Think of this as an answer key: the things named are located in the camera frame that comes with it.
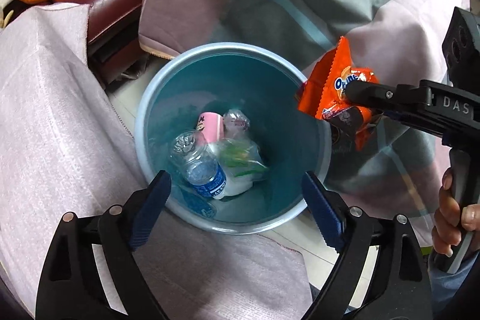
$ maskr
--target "gray handle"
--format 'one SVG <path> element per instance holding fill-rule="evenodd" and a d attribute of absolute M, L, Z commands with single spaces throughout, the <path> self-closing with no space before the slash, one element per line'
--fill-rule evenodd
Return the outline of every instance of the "gray handle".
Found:
<path fill-rule="evenodd" d="M 450 150 L 450 165 L 453 172 L 452 195 L 460 205 L 460 212 L 465 206 L 480 202 L 480 186 L 475 167 L 477 165 L 474 163 L 476 159 L 472 159 L 467 152 Z M 452 257 L 440 254 L 435 257 L 437 268 L 448 274 L 455 274 L 458 271 L 473 237 L 473 232 L 463 229 L 461 222 L 457 227 L 462 233 L 462 240 L 458 246 L 452 246 Z"/>

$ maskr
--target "person's arm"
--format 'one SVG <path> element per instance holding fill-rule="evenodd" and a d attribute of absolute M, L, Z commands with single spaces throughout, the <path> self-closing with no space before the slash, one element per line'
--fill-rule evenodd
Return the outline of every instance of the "person's arm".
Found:
<path fill-rule="evenodd" d="M 441 311 L 462 285 L 465 277 L 477 259 L 480 249 L 480 205 L 470 205 L 460 211 L 450 191 L 452 174 L 445 172 L 442 188 L 439 192 L 439 208 L 435 212 L 435 227 L 432 230 L 433 247 L 439 254 L 452 256 L 451 246 L 457 246 L 461 240 L 460 230 L 457 228 L 460 218 L 462 226 L 467 231 L 477 231 L 472 239 L 470 248 L 455 274 L 447 274 L 438 270 L 433 262 L 434 254 L 429 258 L 429 276 L 431 283 L 432 307 L 434 314 Z"/>

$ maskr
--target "bottle label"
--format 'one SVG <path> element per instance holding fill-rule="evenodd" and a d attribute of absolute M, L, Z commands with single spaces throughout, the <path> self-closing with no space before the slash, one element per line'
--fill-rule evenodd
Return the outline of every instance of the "bottle label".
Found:
<path fill-rule="evenodd" d="M 220 164 L 217 168 L 217 173 L 215 174 L 215 178 L 213 178 L 210 182 L 202 186 L 192 185 L 193 188 L 197 191 L 198 194 L 204 197 L 214 197 L 219 195 L 223 192 L 225 185 L 227 184 L 227 177 L 223 172 Z"/>

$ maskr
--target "human hand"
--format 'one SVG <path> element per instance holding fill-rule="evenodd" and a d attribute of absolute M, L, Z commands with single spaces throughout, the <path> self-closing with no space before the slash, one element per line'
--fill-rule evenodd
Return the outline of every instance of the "human hand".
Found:
<path fill-rule="evenodd" d="M 460 220 L 467 231 L 476 231 L 465 258 L 480 249 L 480 205 L 468 205 L 460 211 L 460 206 L 452 196 L 452 170 L 443 174 L 439 192 L 439 208 L 435 211 L 435 227 L 432 229 L 433 248 L 439 254 L 453 255 L 451 246 L 458 246 L 462 239 L 457 228 Z"/>

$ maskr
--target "orange snack package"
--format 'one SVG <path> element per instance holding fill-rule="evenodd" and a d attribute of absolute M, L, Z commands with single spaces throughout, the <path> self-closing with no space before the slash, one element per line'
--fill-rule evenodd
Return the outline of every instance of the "orange snack package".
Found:
<path fill-rule="evenodd" d="M 378 83 L 368 68 L 352 66 L 349 41 L 341 37 L 338 46 L 327 52 L 315 65 L 298 93 L 298 109 L 319 120 L 325 120 L 355 138 L 362 149 L 380 119 L 381 113 L 353 105 L 345 97 L 345 87 L 352 80 Z"/>

